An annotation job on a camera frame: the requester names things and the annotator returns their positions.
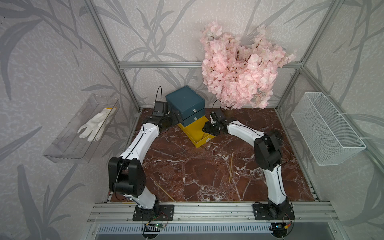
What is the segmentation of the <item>yellow bottom drawer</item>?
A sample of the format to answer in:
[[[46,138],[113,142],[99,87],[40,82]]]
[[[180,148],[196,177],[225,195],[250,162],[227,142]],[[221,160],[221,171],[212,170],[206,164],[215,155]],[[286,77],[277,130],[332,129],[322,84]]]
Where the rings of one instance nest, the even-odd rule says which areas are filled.
[[[199,148],[215,137],[211,134],[203,132],[203,127],[206,122],[210,123],[210,121],[203,116],[186,127],[179,123],[178,127],[188,136],[193,145],[196,148]]]

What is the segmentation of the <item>yellow pencil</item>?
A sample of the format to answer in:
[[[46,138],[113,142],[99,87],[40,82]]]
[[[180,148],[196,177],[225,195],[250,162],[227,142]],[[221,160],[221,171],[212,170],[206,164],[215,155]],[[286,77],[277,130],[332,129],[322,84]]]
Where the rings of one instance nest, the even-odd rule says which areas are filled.
[[[232,169],[233,169],[233,158],[234,154],[231,154],[230,169],[229,169],[229,183],[232,181]]]
[[[173,202],[173,203],[176,203],[176,199],[171,196],[171,194],[169,194],[162,186],[160,186],[160,184],[158,184],[155,180],[153,180],[151,178],[151,181],[154,185],[154,188],[157,190],[158,193],[161,193],[165,199],[167,199],[169,202]]]

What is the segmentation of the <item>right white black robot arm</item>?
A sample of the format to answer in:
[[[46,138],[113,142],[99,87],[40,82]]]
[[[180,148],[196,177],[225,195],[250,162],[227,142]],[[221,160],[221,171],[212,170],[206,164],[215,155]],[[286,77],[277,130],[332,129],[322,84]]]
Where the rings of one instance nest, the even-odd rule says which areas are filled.
[[[268,204],[265,205],[267,212],[272,219],[283,217],[291,205],[284,189],[282,151],[276,135],[266,134],[237,120],[228,119],[221,110],[210,112],[210,119],[203,127],[204,133],[218,136],[223,132],[254,147],[255,161],[263,170],[267,183]]]

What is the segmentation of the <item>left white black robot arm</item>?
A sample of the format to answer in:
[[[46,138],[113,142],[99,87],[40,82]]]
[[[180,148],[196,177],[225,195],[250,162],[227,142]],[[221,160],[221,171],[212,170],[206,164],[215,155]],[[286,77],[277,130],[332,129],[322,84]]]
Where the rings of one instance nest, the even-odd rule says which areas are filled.
[[[155,102],[153,112],[146,117],[131,145],[108,163],[109,188],[135,202],[143,210],[154,210],[157,197],[146,187],[147,177],[143,161],[154,140],[169,128],[178,124],[178,119],[169,110],[167,102]]]

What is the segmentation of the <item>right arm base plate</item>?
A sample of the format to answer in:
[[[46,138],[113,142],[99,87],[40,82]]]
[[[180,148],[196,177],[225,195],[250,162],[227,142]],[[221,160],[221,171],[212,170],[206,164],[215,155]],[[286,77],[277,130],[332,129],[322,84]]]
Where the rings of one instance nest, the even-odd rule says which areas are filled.
[[[257,221],[293,221],[296,219],[292,205],[288,201],[276,205],[272,202],[253,204],[253,213]]]

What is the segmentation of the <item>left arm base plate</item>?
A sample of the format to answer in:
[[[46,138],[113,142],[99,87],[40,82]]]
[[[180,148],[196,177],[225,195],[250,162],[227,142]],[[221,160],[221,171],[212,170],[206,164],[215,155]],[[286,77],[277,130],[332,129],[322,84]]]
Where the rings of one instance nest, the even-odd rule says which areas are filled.
[[[175,206],[174,205],[155,205],[152,209],[146,210],[142,209],[139,206],[135,207],[133,221],[172,221],[174,218]]]

